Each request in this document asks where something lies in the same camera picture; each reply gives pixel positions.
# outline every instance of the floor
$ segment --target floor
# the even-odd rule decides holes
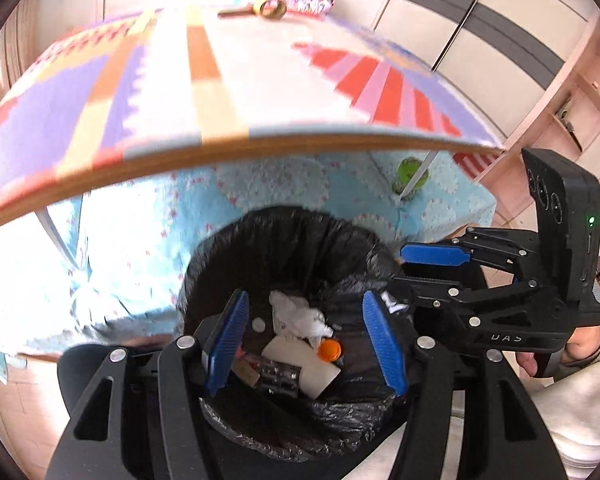
[[[64,408],[56,364],[29,360],[24,370],[9,368],[0,382],[0,416],[16,462],[30,480],[44,480],[69,416]]]

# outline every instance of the purple pattern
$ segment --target purple pattern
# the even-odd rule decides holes
[[[413,86],[402,78],[402,103],[400,104],[400,126],[407,128],[416,127],[416,103],[413,95]]]
[[[307,56],[309,59],[311,59],[311,56],[317,51],[320,50],[320,45],[318,45],[317,43],[309,43],[309,44],[305,44],[303,46],[299,46],[298,50],[300,52],[302,52],[302,54],[304,56]]]
[[[96,57],[76,68],[64,69],[20,96],[0,126],[0,191],[62,160],[107,59]]]
[[[106,18],[101,22],[93,22],[84,27],[82,30],[92,30],[94,28],[101,27],[103,25],[107,25],[108,23],[119,22],[121,20],[128,20],[129,18],[136,18],[140,16],[141,12],[132,12],[129,14],[122,14],[121,16],[113,16],[112,18]]]
[[[358,54],[347,54],[345,57],[339,60],[339,62],[325,70],[324,76],[329,81],[340,81],[353,67],[360,62],[361,59],[362,56],[359,56]]]
[[[382,89],[384,88],[384,83],[390,68],[391,65],[388,63],[379,63],[378,66],[376,66],[376,69],[372,73],[356,102],[356,108],[373,115],[376,108],[378,108],[380,95],[382,94]]]
[[[145,53],[146,47],[138,45],[131,51],[126,61],[125,69],[122,72],[122,77],[113,96],[109,117],[107,118],[107,124],[102,136],[101,148],[112,148],[120,140],[132,135],[131,130],[125,128],[124,121],[136,111],[136,108],[129,104],[129,98],[138,92],[134,88],[134,82],[137,78],[136,72]]]
[[[463,137],[471,142],[486,141],[489,146],[497,143],[480,122],[467,110],[464,105],[442,86],[437,77],[431,77],[402,69],[405,78],[420,90],[441,113],[445,114],[456,128],[462,132]]]

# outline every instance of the tape roll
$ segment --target tape roll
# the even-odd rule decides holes
[[[286,3],[282,0],[254,0],[253,12],[268,20],[279,20],[286,13]]]

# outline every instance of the white table leg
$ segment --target white table leg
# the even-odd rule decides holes
[[[49,238],[51,238],[51,241],[54,243],[58,251],[60,251],[60,254],[62,254],[64,259],[67,260],[69,265],[71,265],[75,270],[80,270],[78,262],[75,261],[75,257],[71,254],[71,251],[64,243],[64,240],[62,240],[62,237],[56,228],[56,224],[54,224],[54,221],[51,219],[51,216],[49,215],[49,209],[46,207],[44,209],[39,209],[36,211],[36,216],[46,231],[46,234],[49,236]]]
[[[433,162],[433,159],[436,158],[437,154],[438,152],[427,153],[427,156],[422,161],[422,164],[420,165],[418,170],[411,177],[410,181],[408,181],[407,185],[404,187],[404,190],[402,190],[402,193],[400,193],[400,196],[398,197],[399,201],[402,200],[403,197],[407,196],[411,192],[411,190],[413,190],[414,187],[416,187],[416,184],[420,180],[420,177],[423,176],[424,172],[429,169],[429,166]]]

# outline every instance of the orange bottle cap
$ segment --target orange bottle cap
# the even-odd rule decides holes
[[[341,355],[342,347],[335,339],[323,339],[318,347],[318,356],[328,363],[333,363]]]

